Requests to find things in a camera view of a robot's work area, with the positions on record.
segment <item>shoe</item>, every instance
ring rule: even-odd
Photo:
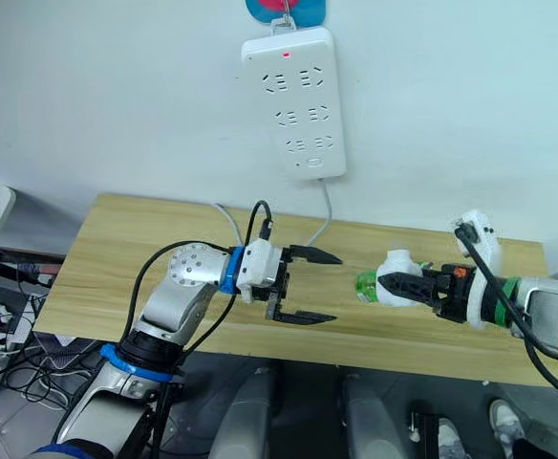
[[[506,459],[512,459],[512,446],[526,433],[521,421],[510,405],[502,399],[494,400],[489,406],[489,423],[496,439],[502,445]]]
[[[447,418],[439,419],[439,459],[468,459],[460,435]]]

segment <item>electrical outlet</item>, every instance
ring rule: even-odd
[[[316,27],[249,40],[241,50],[276,151],[294,179],[346,170],[333,39]]]

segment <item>blue accent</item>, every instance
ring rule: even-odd
[[[41,447],[35,452],[60,452],[71,457],[76,457],[77,459],[94,459],[90,454],[86,454],[78,447],[74,447],[72,445],[60,445],[58,443],[52,443],[46,447]]]
[[[157,383],[170,383],[173,379],[173,375],[169,373],[159,373],[158,371],[146,370],[123,361],[116,355],[115,344],[104,344],[103,347],[100,348],[100,355],[114,365],[115,368],[125,371],[131,375],[139,376],[145,380],[156,381]]]
[[[225,269],[224,280],[222,281],[222,285],[220,285],[220,292],[223,294],[236,294],[237,276],[235,272],[237,271],[237,266],[239,266],[241,258],[243,258],[244,251],[245,246],[239,246],[234,250],[232,256],[230,256],[228,267]]]
[[[283,17],[282,11],[269,10],[259,0],[246,0],[245,3],[249,14],[260,22],[270,24],[271,20]],[[298,27],[321,26],[326,19],[326,0],[300,0],[290,8],[290,16]]]

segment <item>floor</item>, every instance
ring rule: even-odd
[[[235,392],[255,368],[267,363],[249,357],[192,355],[184,366],[184,402],[176,404],[171,411],[163,448],[181,454],[209,451]],[[422,400],[434,412],[452,419],[473,458],[503,457],[486,414],[488,403],[500,396],[516,404],[525,421],[528,438],[558,455],[558,395],[551,389],[483,385],[481,382],[295,361],[285,361],[283,367],[284,400],[282,410],[272,421],[271,459],[348,456],[337,394],[342,378],[351,373],[360,374],[375,388],[392,413],[398,430],[403,433],[407,448],[413,448],[405,428],[408,406],[414,400]],[[66,384],[77,384],[77,381],[69,382],[68,378],[64,380]],[[555,408],[547,409],[546,403]],[[527,405],[529,416],[520,409],[523,405]],[[20,459],[47,444],[61,415],[59,411],[26,402],[20,394],[0,391],[0,459]]]

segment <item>wooden table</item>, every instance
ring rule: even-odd
[[[248,211],[230,212],[244,229]],[[278,245],[305,244],[320,224],[319,219],[275,215],[271,241]],[[67,256],[35,330],[117,340],[140,266],[158,248],[185,239],[234,245],[225,217],[211,206],[100,195]],[[546,273],[540,244],[516,240],[501,243],[504,275]],[[488,326],[476,331],[439,319],[426,306],[394,309],[364,304],[355,298],[355,277],[375,268],[385,259],[387,250],[407,248],[413,259],[433,261],[437,267],[443,262],[463,262],[452,234],[333,222],[316,245],[340,257],[344,264],[290,264],[284,310],[318,311],[337,316],[337,320],[309,327],[286,325],[264,319],[265,303],[237,301],[201,350],[546,385],[527,359],[523,343],[511,338],[506,330]],[[150,269],[141,287],[139,308],[164,277],[166,265],[164,257]],[[199,334],[223,310],[226,301],[226,295],[215,295]],[[548,364],[558,375],[558,363]]]

